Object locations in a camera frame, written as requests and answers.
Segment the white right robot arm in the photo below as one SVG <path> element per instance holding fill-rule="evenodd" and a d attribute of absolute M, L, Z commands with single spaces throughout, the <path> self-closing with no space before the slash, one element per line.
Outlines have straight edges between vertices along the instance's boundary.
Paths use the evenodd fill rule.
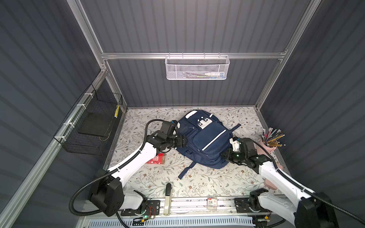
<path fill-rule="evenodd" d="M 278 167 L 267 151 L 258 154 L 261 145 L 250 138 L 233 137 L 222 157 L 236 165 L 245 165 L 263 179 L 270 181 L 286 196 L 285 199 L 271 194 L 266 189 L 252 191 L 248 204 L 253 212 L 271 211 L 296 228 L 337 228 L 339 226 L 327 195 L 316 194 Z"/>

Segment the navy blue student backpack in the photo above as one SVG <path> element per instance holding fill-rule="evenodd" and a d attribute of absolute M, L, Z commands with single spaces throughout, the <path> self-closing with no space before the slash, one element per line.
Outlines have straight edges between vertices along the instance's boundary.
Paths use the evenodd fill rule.
<path fill-rule="evenodd" d="M 196 164 L 212 169 L 221 169 L 229 162 L 222 158 L 232 145 L 230 139 L 233 132 L 241 124 L 228 129 L 213 114 L 204 110 L 193 110 L 178 121 L 178 134 L 185 136 L 186 146 L 177 148 L 177 151 L 192 160 L 192 163 L 179 174 L 182 179 Z"/>

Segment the red card box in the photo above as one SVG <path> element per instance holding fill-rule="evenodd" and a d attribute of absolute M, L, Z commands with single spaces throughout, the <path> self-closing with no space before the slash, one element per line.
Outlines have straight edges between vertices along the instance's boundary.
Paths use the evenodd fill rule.
<path fill-rule="evenodd" d="M 156 157 L 149 160 L 146 164 L 157 164 L 157 165 L 165 164 L 165 154 L 159 153 Z"/>

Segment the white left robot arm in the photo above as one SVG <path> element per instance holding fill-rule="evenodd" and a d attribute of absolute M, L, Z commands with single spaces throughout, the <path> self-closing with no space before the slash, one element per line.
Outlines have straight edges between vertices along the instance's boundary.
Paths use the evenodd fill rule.
<path fill-rule="evenodd" d="M 113 216 L 120 210 L 144 212 L 147 197 L 137 190 L 128 191 L 129 179 L 159 153 L 186 146 L 187 139 L 179 133 L 180 124 L 176 120 L 154 119 L 148 124 L 159 121 L 162 122 L 160 130 L 148 134 L 147 125 L 142 145 L 122 162 L 104 171 L 107 177 L 91 185 L 90 201 L 106 216 Z"/>

